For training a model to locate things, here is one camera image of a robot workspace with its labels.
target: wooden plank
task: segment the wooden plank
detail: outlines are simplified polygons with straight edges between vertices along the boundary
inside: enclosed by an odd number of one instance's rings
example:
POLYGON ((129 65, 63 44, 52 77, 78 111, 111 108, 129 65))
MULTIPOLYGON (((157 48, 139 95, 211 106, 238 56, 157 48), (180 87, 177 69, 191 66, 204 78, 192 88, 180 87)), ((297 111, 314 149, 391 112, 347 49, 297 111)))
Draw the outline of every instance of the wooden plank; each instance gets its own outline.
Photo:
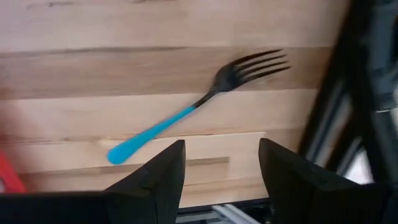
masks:
MULTIPOLYGON (((222 169, 217 166, 203 166, 193 169, 203 169, 209 172, 208 168, 215 172, 215 176, 203 175, 207 178, 222 176, 222 169)), ((51 175, 22 175, 22 181, 28 188, 40 192, 67 191, 67 190, 103 190, 124 176, 124 175, 97 175, 81 177, 54 177, 51 175)), ((242 179, 220 179, 217 181, 208 179, 209 182, 198 182, 189 184, 185 181, 180 207, 192 207, 200 205, 209 205, 215 203, 235 202, 240 200, 250 200, 255 198, 267 197, 267 191, 261 177, 248 177, 242 179)))
MULTIPOLYGON (((234 179, 228 174, 229 165, 229 160, 226 157, 188 160, 180 207, 267 196, 260 175, 234 179)), ((134 172, 139 166, 127 165, 23 174, 21 179, 33 192, 103 190, 134 172)))
MULTIPOLYGON (((224 64, 265 50, 269 49, 185 47, 0 54, 0 100, 204 93, 224 64)), ((287 54, 290 70, 238 90, 314 89, 330 52, 329 48, 284 49, 281 54, 287 54)))
POLYGON ((348 0, 3 0, 0 52, 96 47, 330 47, 348 0))
MULTIPOLYGON (((316 90, 233 91, 217 96, 162 137, 228 134, 305 125, 316 90)), ((1 144, 95 142, 131 137, 201 94, 0 101, 1 144)))
POLYGON ((214 205, 266 197, 268 197, 268 193, 261 177, 222 180, 185 185, 180 207, 214 205))
MULTIPOLYGON (((187 159, 192 160, 257 155, 259 140, 263 136, 264 133, 246 133, 187 136, 183 139, 186 141, 187 159)), ((178 139, 181 139, 181 137, 153 140, 124 164, 143 164, 178 139)), ((90 144, 89 142, 74 144, 66 142, 64 145, 31 144, 21 147, 5 147, 4 153, 19 173, 77 170, 111 166, 112 164, 106 160, 106 152, 119 142, 112 141, 104 145, 90 144)))
MULTIPOLYGON (((185 184, 217 182, 228 178, 228 157, 189 159, 185 184)), ((103 190, 125 178, 142 164, 61 170, 20 175, 30 191, 103 190)))

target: red object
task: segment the red object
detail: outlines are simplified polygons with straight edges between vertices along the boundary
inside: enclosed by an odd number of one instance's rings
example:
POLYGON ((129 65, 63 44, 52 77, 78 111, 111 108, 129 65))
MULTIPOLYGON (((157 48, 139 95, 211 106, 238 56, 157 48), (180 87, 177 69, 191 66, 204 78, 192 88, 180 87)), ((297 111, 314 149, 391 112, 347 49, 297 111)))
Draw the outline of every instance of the red object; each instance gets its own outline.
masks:
POLYGON ((5 183, 5 193, 23 193, 26 188, 18 175, 13 171, 6 157, 0 153, 0 179, 5 183))

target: fork tine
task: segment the fork tine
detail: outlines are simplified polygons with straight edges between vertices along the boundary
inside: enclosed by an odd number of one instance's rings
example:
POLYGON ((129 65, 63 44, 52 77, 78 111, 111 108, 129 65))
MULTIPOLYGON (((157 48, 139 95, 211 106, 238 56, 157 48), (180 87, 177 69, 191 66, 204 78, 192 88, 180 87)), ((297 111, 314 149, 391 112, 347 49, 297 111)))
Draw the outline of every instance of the fork tine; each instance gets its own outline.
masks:
POLYGON ((240 77, 249 75, 249 74, 251 74, 251 73, 260 71, 260 70, 265 69, 265 68, 271 68, 271 67, 274 67, 274 66, 276 66, 276 65, 283 65, 283 64, 285 64, 285 63, 287 63, 287 62, 288 62, 288 61, 277 62, 277 63, 272 63, 272 64, 269 64, 269 65, 260 66, 260 67, 257 67, 257 68, 252 68, 252 69, 250 69, 250 70, 247 70, 247 71, 245 71, 245 72, 242 72, 242 73, 240 74, 240 77))
POLYGON ((249 76, 249 77, 245 78, 243 80, 242 84, 245 84, 247 82, 250 82, 250 81, 253 81, 255 79, 264 77, 266 75, 271 75, 273 73, 281 72, 281 71, 284 71, 284 70, 287 70, 287 69, 290 69, 290 68, 291 68, 291 66, 286 66, 286 67, 283 67, 283 68, 277 68, 277 69, 269 70, 269 71, 266 71, 266 72, 258 73, 258 74, 255 74, 255 75, 252 75, 252 76, 249 76))
POLYGON ((269 50, 269 51, 266 51, 266 52, 260 52, 260 53, 248 55, 248 56, 245 56, 245 57, 241 57, 241 58, 239 58, 239 59, 236 59, 235 61, 231 62, 230 64, 231 64, 231 65, 238 65, 238 64, 240 64, 240 63, 247 62, 248 60, 254 59, 254 58, 256 58, 256 57, 261 57, 261 56, 267 55, 267 54, 273 54, 273 53, 276 53, 276 52, 280 52, 281 50, 282 50, 282 49, 278 49, 278 50, 269 50))
POLYGON ((240 72, 240 71, 242 71, 244 69, 247 69, 247 68, 249 68, 249 67, 251 67, 253 65, 257 65, 257 64, 263 63, 263 62, 268 62, 270 60, 275 60, 275 59, 282 58, 282 57, 285 57, 285 56, 286 55, 280 55, 280 56, 276 56, 276 57, 266 58, 266 59, 258 60, 258 61, 255 61, 255 62, 247 63, 245 65, 239 66, 237 71, 240 72))

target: wooden table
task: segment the wooden table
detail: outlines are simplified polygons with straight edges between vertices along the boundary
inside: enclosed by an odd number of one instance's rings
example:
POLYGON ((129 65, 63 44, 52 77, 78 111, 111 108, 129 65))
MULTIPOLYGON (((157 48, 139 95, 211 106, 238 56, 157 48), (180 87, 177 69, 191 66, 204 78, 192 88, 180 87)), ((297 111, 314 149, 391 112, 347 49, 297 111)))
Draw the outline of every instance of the wooden table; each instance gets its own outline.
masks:
POLYGON ((181 207, 266 197, 259 139, 296 149, 347 3, 3 0, 1 148, 30 190, 100 190, 185 139, 181 207), (123 166, 106 160, 226 62, 277 47, 292 69, 211 100, 123 166))

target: fork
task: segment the fork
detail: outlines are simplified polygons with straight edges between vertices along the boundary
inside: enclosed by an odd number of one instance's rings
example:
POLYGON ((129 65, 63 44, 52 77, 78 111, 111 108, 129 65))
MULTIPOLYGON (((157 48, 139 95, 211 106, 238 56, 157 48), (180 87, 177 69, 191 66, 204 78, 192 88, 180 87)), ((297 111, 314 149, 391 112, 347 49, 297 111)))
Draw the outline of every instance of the fork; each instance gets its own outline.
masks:
POLYGON ((110 161, 112 164, 122 164, 144 144, 154 139, 157 135, 165 131, 177 121, 192 113, 192 111, 196 110, 198 107, 206 103, 217 93, 231 91, 257 78, 261 78, 266 75, 271 75, 273 73, 289 69, 290 66, 285 66, 288 61, 269 63, 277 59, 283 58, 286 55, 276 55, 273 57, 263 58, 263 56, 274 55, 281 50, 282 49, 269 50, 266 52, 248 55, 226 64, 217 72, 213 80, 212 87, 204 97, 202 97, 200 100, 198 100, 196 103, 192 104, 188 108, 180 111, 176 115, 161 121, 155 126, 135 135, 127 141, 124 141, 116 147, 112 148, 111 150, 109 150, 107 155, 108 161, 110 161))

